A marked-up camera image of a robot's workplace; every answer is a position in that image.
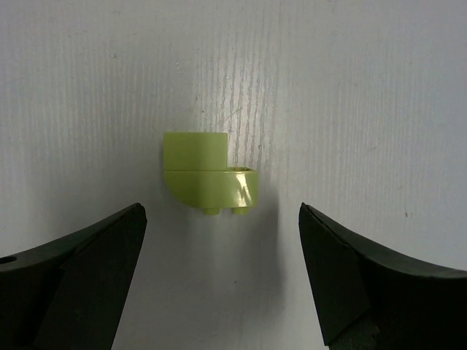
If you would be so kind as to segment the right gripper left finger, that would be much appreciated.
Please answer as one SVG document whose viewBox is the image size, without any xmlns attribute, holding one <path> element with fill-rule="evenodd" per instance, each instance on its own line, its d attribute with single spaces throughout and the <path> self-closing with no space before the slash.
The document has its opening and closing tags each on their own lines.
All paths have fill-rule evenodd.
<svg viewBox="0 0 467 350">
<path fill-rule="evenodd" d="M 2 349 L 110 349 L 147 227 L 135 203 L 1 258 Z"/>
</svg>

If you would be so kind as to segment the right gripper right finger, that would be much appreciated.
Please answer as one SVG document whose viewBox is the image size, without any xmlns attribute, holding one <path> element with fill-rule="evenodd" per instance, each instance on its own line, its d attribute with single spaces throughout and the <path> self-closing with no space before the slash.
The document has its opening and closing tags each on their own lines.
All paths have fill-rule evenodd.
<svg viewBox="0 0 467 350">
<path fill-rule="evenodd" d="M 299 233 L 330 349 L 464 349 L 466 272 L 409 257 L 303 204 Z"/>
</svg>

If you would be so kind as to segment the pale green lego piece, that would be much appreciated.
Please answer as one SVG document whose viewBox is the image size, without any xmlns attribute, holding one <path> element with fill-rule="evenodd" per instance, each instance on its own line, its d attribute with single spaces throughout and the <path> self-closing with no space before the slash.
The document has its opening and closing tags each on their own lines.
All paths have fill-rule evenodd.
<svg viewBox="0 0 467 350">
<path fill-rule="evenodd" d="M 258 205 L 258 172 L 228 164 L 227 133 L 164 133 L 163 179 L 180 203 L 205 215 L 243 215 Z"/>
</svg>

